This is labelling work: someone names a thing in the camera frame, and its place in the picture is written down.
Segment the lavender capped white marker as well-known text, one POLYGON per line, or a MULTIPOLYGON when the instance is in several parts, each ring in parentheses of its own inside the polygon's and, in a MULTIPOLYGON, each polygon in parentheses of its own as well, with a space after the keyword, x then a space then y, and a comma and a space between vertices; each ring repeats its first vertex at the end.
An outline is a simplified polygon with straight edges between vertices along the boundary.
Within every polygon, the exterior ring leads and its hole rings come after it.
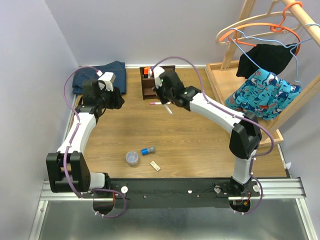
POLYGON ((168 113, 169 113, 170 115, 173 115, 172 110, 169 108, 169 106, 168 106, 167 104, 164 104, 163 106, 164 106, 164 108, 168 111, 168 113))

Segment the brown wooden desk organizer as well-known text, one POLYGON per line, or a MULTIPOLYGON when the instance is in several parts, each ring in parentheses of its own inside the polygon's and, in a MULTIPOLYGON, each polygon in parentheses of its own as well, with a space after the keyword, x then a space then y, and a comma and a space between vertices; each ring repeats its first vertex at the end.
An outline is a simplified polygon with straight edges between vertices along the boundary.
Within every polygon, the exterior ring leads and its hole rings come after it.
MULTIPOLYGON (((141 89, 142 89, 142 98, 143 100, 156 99, 157 95, 153 88, 155 87, 155 79, 154 74, 152 74, 152 78, 148 78, 147 75, 144 75, 144 68, 148 66, 142 66, 139 68, 140 78, 141 78, 141 89)), ((175 72, 175 65, 160 65, 164 69, 165 72, 175 72)))

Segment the pink capped white marker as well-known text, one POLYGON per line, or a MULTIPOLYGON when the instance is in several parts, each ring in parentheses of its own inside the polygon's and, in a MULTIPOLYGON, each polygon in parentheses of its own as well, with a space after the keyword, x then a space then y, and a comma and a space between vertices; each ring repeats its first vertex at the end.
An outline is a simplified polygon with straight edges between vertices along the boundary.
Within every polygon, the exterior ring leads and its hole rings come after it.
POLYGON ((150 102, 149 105, 150 106, 156 106, 156 105, 170 105, 172 104, 171 102, 167 102, 167 103, 161 103, 161 102, 150 102))

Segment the orange capped black highlighter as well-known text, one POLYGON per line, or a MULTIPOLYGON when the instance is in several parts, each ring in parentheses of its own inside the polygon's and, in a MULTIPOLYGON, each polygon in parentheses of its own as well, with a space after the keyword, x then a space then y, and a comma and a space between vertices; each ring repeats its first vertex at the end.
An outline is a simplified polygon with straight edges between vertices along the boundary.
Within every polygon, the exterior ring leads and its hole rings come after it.
POLYGON ((144 74, 144 75, 148 75, 148 74, 149 74, 149 68, 148 68, 148 67, 145 67, 145 68, 143 69, 143 74, 144 74))

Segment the clear round pin container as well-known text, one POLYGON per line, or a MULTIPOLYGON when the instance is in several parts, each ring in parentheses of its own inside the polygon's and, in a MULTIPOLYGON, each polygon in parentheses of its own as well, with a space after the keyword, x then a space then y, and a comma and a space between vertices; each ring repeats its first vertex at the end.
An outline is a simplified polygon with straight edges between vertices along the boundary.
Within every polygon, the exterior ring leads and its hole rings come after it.
POLYGON ((125 160, 128 165, 135 166, 139 162, 139 155, 136 151, 129 151, 125 155, 125 160))

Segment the salmon capped white marker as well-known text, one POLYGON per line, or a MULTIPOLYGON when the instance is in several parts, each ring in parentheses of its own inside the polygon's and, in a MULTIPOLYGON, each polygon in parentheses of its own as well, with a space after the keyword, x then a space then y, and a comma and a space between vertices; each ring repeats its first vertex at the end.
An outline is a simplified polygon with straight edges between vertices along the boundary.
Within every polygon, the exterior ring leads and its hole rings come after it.
POLYGON ((151 79, 153 77, 153 67, 149 66, 148 67, 148 74, 147 74, 147 78, 151 79))

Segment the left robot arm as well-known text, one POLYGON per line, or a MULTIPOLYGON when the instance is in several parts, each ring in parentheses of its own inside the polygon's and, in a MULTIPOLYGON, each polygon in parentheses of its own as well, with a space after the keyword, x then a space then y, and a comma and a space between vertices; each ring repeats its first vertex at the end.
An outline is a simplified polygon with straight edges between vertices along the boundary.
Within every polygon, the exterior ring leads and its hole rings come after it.
POLYGON ((107 109, 120 109, 124 99, 113 80, 86 80, 82 97, 73 110, 72 126, 58 150, 46 157, 50 189, 54 193, 81 193, 93 190, 99 197, 110 194, 106 173, 90 172, 84 151, 92 130, 107 109))

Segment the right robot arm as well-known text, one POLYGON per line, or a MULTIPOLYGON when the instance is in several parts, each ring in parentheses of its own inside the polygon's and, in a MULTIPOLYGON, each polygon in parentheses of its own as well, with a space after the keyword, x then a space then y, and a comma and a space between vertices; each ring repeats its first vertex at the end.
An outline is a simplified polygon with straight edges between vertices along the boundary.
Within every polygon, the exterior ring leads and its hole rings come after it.
POLYGON ((253 157, 262 139, 257 118, 251 113, 240 113, 207 97, 194 87, 185 87, 178 74, 153 69, 154 91, 162 104, 171 103, 189 112, 200 114, 222 127, 230 135, 229 149, 235 157, 234 170, 230 178, 229 191, 241 196, 248 191, 252 180, 253 157))

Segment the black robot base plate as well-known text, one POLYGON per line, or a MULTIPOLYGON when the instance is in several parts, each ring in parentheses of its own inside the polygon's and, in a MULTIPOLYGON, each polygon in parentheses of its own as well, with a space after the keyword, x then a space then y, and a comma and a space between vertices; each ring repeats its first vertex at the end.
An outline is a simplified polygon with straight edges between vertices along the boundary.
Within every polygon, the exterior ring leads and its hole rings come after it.
POLYGON ((240 186, 229 177, 108 178, 106 187, 115 193, 91 190, 83 196, 117 209, 228 208, 231 201, 259 197, 256 185, 251 180, 240 186))

